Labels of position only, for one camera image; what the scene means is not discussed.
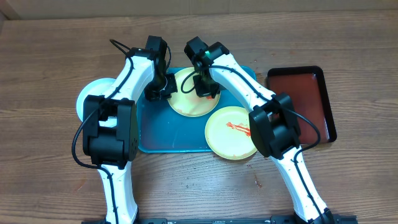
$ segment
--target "table surface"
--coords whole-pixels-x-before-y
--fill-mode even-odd
[[[225,44],[261,83],[270,68],[320,66],[338,138],[305,153],[314,184],[333,213],[396,223],[398,11],[6,21],[0,35],[0,222],[104,217],[100,176],[75,164],[70,153],[80,124],[75,100],[89,82],[121,71],[124,55],[108,39],[143,47],[148,35],[168,42],[172,67],[190,66],[183,48],[196,35]],[[78,155],[90,161],[81,150]],[[259,153],[243,161],[213,153],[138,153],[132,173],[142,217],[293,213],[282,177]]]

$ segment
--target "plastic tray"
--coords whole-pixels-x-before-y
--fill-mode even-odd
[[[169,73],[177,73],[184,68],[170,68]],[[249,67],[242,69],[256,79]],[[210,152],[206,143],[205,126],[209,117],[226,106],[242,106],[228,91],[221,91],[220,100],[208,114],[189,118],[175,112],[167,100],[149,102],[144,94],[137,101],[138,148],[148,153],[165,152]]]

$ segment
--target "paper plate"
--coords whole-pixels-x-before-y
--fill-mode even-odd
[[[238,106],[228,106],[213,113],[206,123],[206,142],[225,159],[244,159],[257,149],[251,141],[248,112]]]
[[[108,90],[114,83],[114,78],[100,78],[89,83],[79,94],[76,100],[76,112],[80,119],[83,121],[83,106],[85,99],[88,95],[100,96],[104,91]],[[109,118],[107,121],[100,121],[99,124],[104,127],[115,127],[117,124],[116,118]]]
[[[193,71],[193,68],[184,68],[175,74],[175,82],[177,84],[178,92],[172,93],[172,97],[168,99],[173,110],[188,117],[203,116],[209,113],[216,107],[220,100],[220,94],[217,94],[216,98],[212,99],[210,96],[198,97],[195,90],[186,94],[181,92],[182,81]],[[185,82],[184,90],[190,90],[193,87],[193,76],[194,75]]]

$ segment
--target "black cable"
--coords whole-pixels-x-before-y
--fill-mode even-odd
[[[169,62],[167,62],[166,71],[169,69],[170,63],[172,62],[172,51],[170,50],[169,46],[167,46],[167,50],[169,50]]]
[[[117,47],[121,52],[123,52],[123,53],[127,56],[127,52],[124,51],[122,48],[120,48],[120,46],[122,46],[122,47],[124,47],[124,48],[130,50],[129,47],[125,46],[124,44],[122,44],[122,43],[120,43],[120,42],[118,42],[118,41],[116,41],[116,40],[112,40],[112,39],[111,39],[111,40],[109,40],[109,41],[110,41],[115,47]],[[90,168],[90,169],[102,170],[102,171],[105,172],[106,175],[108,176],[109,183],[110,183],[110,186],[111,186],[111,198],[112,198],[113,212],[114,212],[116,224],[119,224],[119,218],[118,218],[118,208],[116,207],[116,199],[115,199],[115,196],[114,196],[114,187],[113,187],[113,181],[112,181],[112,174],[111,174],[108,170],[106,170],[105,168],[103,168],[103,167],[101,167],[101,166],[99,166],[99,165],[93,166],[93,165],[85,164],[85,163],[83,163],[82,161],[80,161],[80,160],[77,158],[77,155],[76,155],[76,142],[77,142],[77,139],[78,139],[78,137],[79,137],[81,131],[83,130],[83,128],[84,128],[84,126],[86,125],[86,123],[88,122],[88,120],[89,120],[95,113],[97,113],[98,110],[101,109],[101,107],[102,107],[105,103],[107,103],[112,97],[114,97],[114,96],[119,92],[119,90],[122,88],[122,86],[123,86],[123,85],[127,82],[127,80],[129,79],[129,77],[130,77],[130,75],[131,75],[132,70],[134,69],[134,67],[133,67],[133,63],[132,63],[131,57],[128,57],[128,56],[127,56],[127,58],[129,59],[130,65],[131,65],[131,66],[130,66],[129,72],[127,73],[126,77],[123,79],[123,81],[120,83],[120,85],[119,85],[118,87],[116,87],[115,90],[114,90],[108,97],[106,97],[104,101],[102,101],[102,102],[99,104],[98,108],[95,109],[93,112],[91,112],[91,113],[87,116],[87,118],[80,124],[79,128],[78,128],[77,131],[76,131],[75,137],[73,138],[73,141],[72,141],[72,156],[73,156],[73,158],[74,158],[74,160],[75,160],[75,162],[76,162],[77,164],[81,165],[82,167],[86,167],[86,168]]]
[[[189,91],[184,91],[184,90],[183,90],[183,86],[184,86],[185,82],[186,82],[193,74],[195,74],[195,73],[197,73],[197,72],[200,72],[200,71],[203,71],[203,70],[206,70],[206,69],[208,69],[208,68],[220,68],[220,69],[228,70],[228,71],[230,71],[230,72],[233,72],[233,73],[237,74],[237,75],[238,75],[238,76],[251,88],[251,90],[252,90],[258,97],[260,97],[262,100],[264,100],[264,101],[266,101],[266,102],[273,103],[271,100],[268,100],[268,99],[265,98],[260,92],[258,92],[258,91],[256,90],[256,88],[255,88],[254,86],[252,86],[251,83],[250,83],[241,73],[239,73],[238,71],[236,71],[236,70],[233,69],[233,68],[229,68],[229,67],[225,67],[225,66],[221,66],[221,65],[210,65],[210,66],[202,67],[202,68],[199,68],[198,70],[195,70],[194,72],[190,73],[187,77],[185,77],[185,79],[184,79],[183,82],[181,83],[181,92],[182,92],[182,93],[190,93],[191,91],[193,91],[193,90],[195,89],[195,86],[193,86],[193,88],[192,88],[191,90],[189,90]],[[285,110],[285,111],[288,111],[289,113],[292,113],[292,114],[294,114],[296,117],[302,119],[303,121],[305,121],[306,123],[308,123],[308,124],[314,129],[314,131],[317,133],[317,140],[316,140],[313,144],[311,144],[311,145],[309,145],[309,146],[307,146],[307,147],[305,147],[305,148],[303,148],[303,149],[297,151],[297,152],[295,153],[295,155],[294,155],[294,158],[293,158],[292,162],[294,163],[294,166],[295,166],[295,168],[296,168],[296,170],[297,170],[298,176],[300,177],[300,180],[301,180],[301,182],[303,183],[303,186],[304,186],[305,190],[307,191],[308,197],[311,199],[311,201],[312,201],[312,203],[314,204],[314,206],[315,206],[317,212],[319,213],[319,216],[321,217],[322,223],[325,223],[325,220],[324,220],[324,218],[323,218],[322,212],[320,211],[320,209],[319,209],[317,203],[315,202],[314,198],[312,197],[312,195],[311,195],[311,193],[310,193],[310,190],[308,189],[307,185],[305,184],[303,175],[301,174],[300,169],[299,169],[299,165],[298,165],[299,162],[297,161],[297,156],[298,156],[300,153],[302,153],[303,151],[306,151],[306,150],[308,150],[308,149],[311,149],[311,148],[313,148],[313,147],[315,147],[315,146],[317,146],[317,145],[319,144],[319,142],[320,142],[320,140],[321,140],[321,134],[320,134],[318,128],[317,128],[310,120],[308,120],[306,117],[302,116],[301,114],[296,113],[295,111],[292,111],[292,110],[290,110],[290,109],[284,108],[283,106],[280,106],[280,105],[278,105],[278,104],[275,104],[275,105],[278,106],[280,109]]]
[[[110,39],[109,41],[110,41],[115,47],[117,47],[121,52],[123,52],[125,55],[127,54],[127,52],[125,52],[122,48],[120,48],[119,45],[122,46],[122,47],[124,47],[125,49],[131,50],[128,46],[126,46],[126,45],[120,43],[120,42],[117,41],[117,40]]]

